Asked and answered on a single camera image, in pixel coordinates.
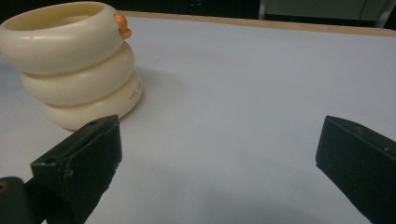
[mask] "white table surface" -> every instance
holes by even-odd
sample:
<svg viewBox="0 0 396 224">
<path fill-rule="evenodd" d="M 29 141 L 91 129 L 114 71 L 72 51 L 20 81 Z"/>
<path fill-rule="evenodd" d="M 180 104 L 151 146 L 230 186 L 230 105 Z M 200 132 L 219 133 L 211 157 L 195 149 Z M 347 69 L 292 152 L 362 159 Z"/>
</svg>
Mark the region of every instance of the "white table surface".
<svg viewBox="0 0 396 224">
<path fill-rule="evenodd" d="M 396 139 L 396 38 L 129 23 L 144 94 L 87 223 L 369 223 L 315 155 L 326 115 Z M 0 61 L 0 176 L 68 135 Z"/>
</svg>

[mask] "toy ring stack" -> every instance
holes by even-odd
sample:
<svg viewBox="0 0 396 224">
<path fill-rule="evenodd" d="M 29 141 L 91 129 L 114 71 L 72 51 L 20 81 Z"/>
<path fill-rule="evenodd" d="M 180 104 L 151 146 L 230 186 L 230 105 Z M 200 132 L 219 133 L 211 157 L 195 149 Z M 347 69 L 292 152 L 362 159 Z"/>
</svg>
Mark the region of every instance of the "toy ring stack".
<svg viewBox="0 0 396 224">
<path fill-rule="evenodd" d="M 137 104 L 141 79 L 124 41 L 131 34 L 125 17 L 106 4 L 43 7 L 1 24 L 0 58 L 21 70 L 23 86 L 50 119 L 76 130 Z"/>
</svg>

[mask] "wooden table edge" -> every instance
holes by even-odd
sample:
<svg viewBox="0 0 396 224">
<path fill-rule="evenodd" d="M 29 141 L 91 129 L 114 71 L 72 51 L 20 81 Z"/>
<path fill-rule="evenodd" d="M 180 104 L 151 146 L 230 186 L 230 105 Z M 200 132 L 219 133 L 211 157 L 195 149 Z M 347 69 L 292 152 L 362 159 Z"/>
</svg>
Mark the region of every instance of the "wooden table edge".
<svg viewBox="0 0 396 224">
<path fill-rule="evenodd" d="M 222 18 L 222 17 L 204 17 L 204 16 L 122 11 L 122 10 L 119 10 L 119 12 L 122 15 L 128 17 L 180 20 L 180 21 L 203 21 L 203 22 L 214 22 L 214 23 L 232 24 L 232 25 L 244 25 L 244 26 L 312 31 L 312 32 L 325 32 L 325 33 L 336 33 L 336 34 L 347 34 L 347 35 L 396 36 L 396 31 L 389 29 L 382 29 L 382 28 L 371 28 L 371 27 L 337 26 L 337 25 L 310 24 L 310 23 L 284 22 L 284 21 L 259 21 L 259 20 L 246 20 L 246 19 L 234 19 L 234 18 Z"/>
</svg>

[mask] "orange knob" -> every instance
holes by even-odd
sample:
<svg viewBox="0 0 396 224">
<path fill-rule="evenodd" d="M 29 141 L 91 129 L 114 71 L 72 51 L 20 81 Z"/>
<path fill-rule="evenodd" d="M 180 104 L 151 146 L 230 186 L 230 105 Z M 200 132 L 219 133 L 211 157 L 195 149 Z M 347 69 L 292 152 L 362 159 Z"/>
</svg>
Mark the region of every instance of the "orange knob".
<svg viewBox="0 0 396 224">
<path fill-rule="evenodd" d="M 122 36 L 122 39 L 129 38 L 132 35 L 132 30 L 128 29 L 128 21 L 126 20 L 126 18 L 121 14 L 114 15 L 114 18 L 119 24 L 120 35 Z"/>
</svg>

